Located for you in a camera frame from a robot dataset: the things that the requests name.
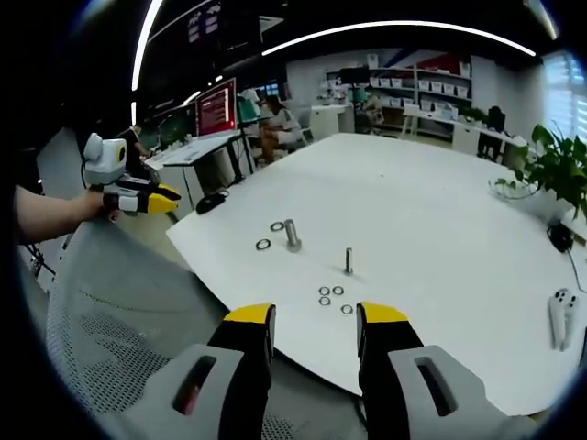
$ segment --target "ceiling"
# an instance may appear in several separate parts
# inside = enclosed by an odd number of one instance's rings
[[[209,53],[185,50],[187,29],[179,20],[168,26],[204,0],[165,0],[150,35],[157,35],[148,45],[136,93],[130,91],[135,52],[143,17],[150,0],[98,0],[101,6],[84,17],[88,1],[70,0],[59,6],[43,6],[41,14],[59,19],[48,23],[44,50],[39,55],[42,75],[33,89],[42,96],[42,112],[30,110],[39,125],[39,137],[64,124],[87,130],[102,130],[105,135],[130,123],[130,103],[138,103],[139,118],[159,103],[170,105],[205,86],[223,67],[210,59]],[[243,8],[242,0],[225,0],[225,5]],[[304,35],[361,22],[381,20],[428,20],[481,29],[526,46],[538,54],[557,47],[521,0],[492,2],[369,1],[342,6],[333,0],[249,0],[251,14],[282,18],[283,22],[263,33],[265,49]],[[300,43],[278,51],[263,60],[252,57],[245,67],[249,73],[267,74],[282,69],[287,61],[327,53],[369,48],[432,49],[477,54],[514,70],[523,69],[537,59],[487,38],[461,32],[425,27],[378,27],[338,33]]]

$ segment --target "office chair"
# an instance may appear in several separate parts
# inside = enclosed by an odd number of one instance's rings
[[[496,132],[502,133],[505,127],[505,114],[498,106],[493,106],[487,114],[487,128],[493,128]],[[497,162],[501,156],[504,159],[504,152],[501,151],[502,141],[483,133],[479,135],[477,144],[477,157]]]

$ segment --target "plant pot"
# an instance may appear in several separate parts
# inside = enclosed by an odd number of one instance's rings
[[[532,199],[532,214],[547,225],[559,222],[568,211],[574,209],[565,199],[557,200],[557,194],[552,190],[540,190]]]

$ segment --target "ceiling light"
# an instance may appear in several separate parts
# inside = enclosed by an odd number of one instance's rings
[[[130,121],[133,126],[137,124],[137,103],[130,104]]]
[[[138,77],[140,76],[140,66],[143,63],[143,56],[145,55],[145,48],[147,48],[147,40],[149,39],[150,29],[153,27],[155,17],[159,12],[163,0],[152,0],[150,2],[149,10],[143,21],[143,27],[140,30],[138,37],[137,53],[135,55],[135,66],[132,71],[132,91],[138,89]]]
[[[536,53],[533,50],[525,48],[522,45],[514,43],[509,39],[498,37],[497,35],[490,34],[489,32],[485,32],[484,30],[473,29],[471,27],[464,27],[458,25],[451,25],[448,23],[437,23],[434,21],[419,21],[419,20],[393,20],[393,21],[373,21],[370,23],[359,23],[357,25],[348,25],[348,26],[341,26],[341,27],[333,27],[332,29],[322,30],[320,32],[316,32],[314,34],[306,35],[305,37],[300,37],[288,41],[287,43],[280,44],[275,46],[272,49],[265,50],[261,53],[261,55],[267,56],[276,52],[281,49],[289,48],[294,44],[302,43],[304,41],[308,41],[309,39],[317,39],[318,37],[324,37],[325,35],[337,34],[338,32],[345,32],[347,30],[355,30],[355,29],[363,29],[363,28],[379,28],[383,26],[424,26],[428,28],[442,28],[442,29],[450,29],[450,30],[458,30],[460,32],[468,32],[470,34],[479,35],[480,37],[486,37],[487,39],[493,39],[495,41],[499,41],[500,43],[506,44],[511,48],[521,50],[527,55],[531,57],[536,57]]]
[[[189,98],[187,98],[185,101],[183,101],[183,105],[188,105],[192,102],[192,100],[196,97],[198,97],[199,94],[201,94],[202,92],[200,92],[199,90],[194,93],[192,96],[190,96]]]

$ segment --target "white shelving unit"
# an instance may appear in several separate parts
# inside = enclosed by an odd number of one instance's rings
[[[369,68],[372,78],[393,78],[386,73],[397,72],[402,74],[402,80],[408,82],[408,86],[403,87],[381,87],[371,86],[375,90],[384,91],[386,94],[398,93],[395,97],[412,98],[418,105],[422,105],[422,99],[427,99],[433,104],[436,103],[448,103],[451,105],[471,105],[471,77],[457,75],[445,71],[433,71],[428,69],[414,67],[378,67]],[[326,71],[327,80],[336,78],[335,75],[339,75],[339,71]],[[426,80],[430,82],[448,83],[455,86],[455,94],[448,94],[442,92],[433,92],[432,90],[424,90],[419,87],[419,81]],[[467,97],[461,97],[456,94],[458,86],[465,86],[468,89]],[[388,108],[393,110],[402,110],[402,107],[396,107],[391,105],[383,105],[382,108]],[[396,124],[379,124],[377,126],[386,127],[394,130],[401,130],[401,125]],[[437,138],[444,138],[452,140],[452,126],[447,126],[445,129],[442,124],[434,123],[431,121],[419,121],[417,133],[421,135],[429,135]]]

